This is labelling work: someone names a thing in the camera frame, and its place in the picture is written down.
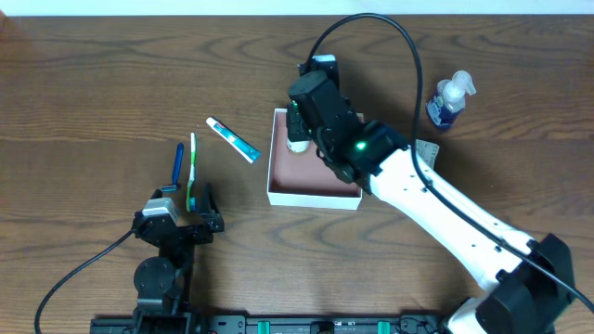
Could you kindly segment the white Pantene tube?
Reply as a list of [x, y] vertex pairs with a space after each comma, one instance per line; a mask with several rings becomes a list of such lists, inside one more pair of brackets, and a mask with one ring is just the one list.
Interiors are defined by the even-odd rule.
[[288, 149], [295, 154], [305, 153], [306, 150], [309, 148], [309, 144], [310, 144], [309, 140], [291, 141], [291, 140], [287, 139]]

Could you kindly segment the small green toothpaste tube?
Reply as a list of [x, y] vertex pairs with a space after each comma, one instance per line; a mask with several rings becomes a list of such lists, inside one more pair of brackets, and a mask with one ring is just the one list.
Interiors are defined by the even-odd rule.
[[209, 117], [206, 123], [219, 134], [233, 149], [235, 149], [247, 162], [254, 163], [257, 161], [261, 152], [247, 143], [244, 139], [238, 136], [235, 132], [229, 129], [222, 122], [213, 117]]

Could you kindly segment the green white sachet pack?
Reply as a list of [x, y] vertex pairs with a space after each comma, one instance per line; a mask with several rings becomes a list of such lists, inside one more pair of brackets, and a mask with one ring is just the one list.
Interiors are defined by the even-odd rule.
[[421, 139], [416, 140], [416, 150], [418, 155], [431, 169], [434, 168], [436, 163], [439, 148], [440, 147], [435, 143]]

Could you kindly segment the blue foam soap pump bottle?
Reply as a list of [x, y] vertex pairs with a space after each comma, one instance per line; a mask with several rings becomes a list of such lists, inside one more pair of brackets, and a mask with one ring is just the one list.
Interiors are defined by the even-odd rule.
[[466, 109], [465, 96], [475, 93], [472, 77], [467, 71], [457, 71], [451, 79], [440, 81], [426, 103], [426, 113], [433, 126], [440, 131], [449, 130]]

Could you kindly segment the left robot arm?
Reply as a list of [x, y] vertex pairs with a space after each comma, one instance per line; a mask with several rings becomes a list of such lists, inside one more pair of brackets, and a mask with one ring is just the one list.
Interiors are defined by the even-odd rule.
[[135, 213], [135, 237], [157, 247], [159, 254], [143, 261], [135, 271], [134, 333], [209, 331], [206, 317], [192, 311], [189, 304], [195, 247], [212, 243], [213, 235], [225, 230], [209, 183], [204, 186], [196, 214], [198, 222], [194, 225], [179, 225], [173, 200], [159, 189]]

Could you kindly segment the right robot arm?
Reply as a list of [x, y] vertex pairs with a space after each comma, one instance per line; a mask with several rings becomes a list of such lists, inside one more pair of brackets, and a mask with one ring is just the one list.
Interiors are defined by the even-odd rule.
[[571, 252], [553, 235], [536, 241], [481, 209], [434, 172], [405, 138], [361, 122], [324, 71], [301, 76], [289, 109], [343, 182], [406, 214], [449, 250], [485, 295], [443, 323], [450, 333], [549, 333], [574, 297]]

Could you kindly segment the blue disposable razor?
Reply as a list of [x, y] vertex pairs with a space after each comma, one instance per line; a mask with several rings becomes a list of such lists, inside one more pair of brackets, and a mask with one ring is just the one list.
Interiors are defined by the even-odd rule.
[[179, 177], [181, 174], [183, 156], [184, 156], [184, 144], [178, 143], [176, 147], [176, 153], [174, 157], [174, 165], [171, 176], [171, 183], [161, 187], [163, 193], [175, 192], [179, 189]]

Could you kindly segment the green white toothbrush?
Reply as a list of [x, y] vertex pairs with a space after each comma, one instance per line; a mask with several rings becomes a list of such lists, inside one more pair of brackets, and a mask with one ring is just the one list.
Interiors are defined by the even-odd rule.
[[190, 134], [190, 167], [187, 180], [187, 211], [196, 211], [196, 199], [192, 195], [193, 185], [196, 179], [196, 156], [197, 156], [197, 137], [195, 133]]

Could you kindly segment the white cardboard box pink interior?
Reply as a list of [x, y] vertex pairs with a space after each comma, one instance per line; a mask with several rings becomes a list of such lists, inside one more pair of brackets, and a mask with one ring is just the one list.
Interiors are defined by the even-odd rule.
[[355, 211], [363, 190], [339, 180], [317, 157], [314, 143], [301, 153], [291, 151], [286, 113], [285, 109], [276, 109], [273, 116], [266, 186], [270, 204]]

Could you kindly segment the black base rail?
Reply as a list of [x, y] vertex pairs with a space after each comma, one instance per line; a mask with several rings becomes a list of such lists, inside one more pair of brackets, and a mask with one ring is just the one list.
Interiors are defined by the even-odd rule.
[[434, 315], [397, 317], [250, 317], [244, 315], [138, 315], [98, 318], [90, 334], [434, 334]]

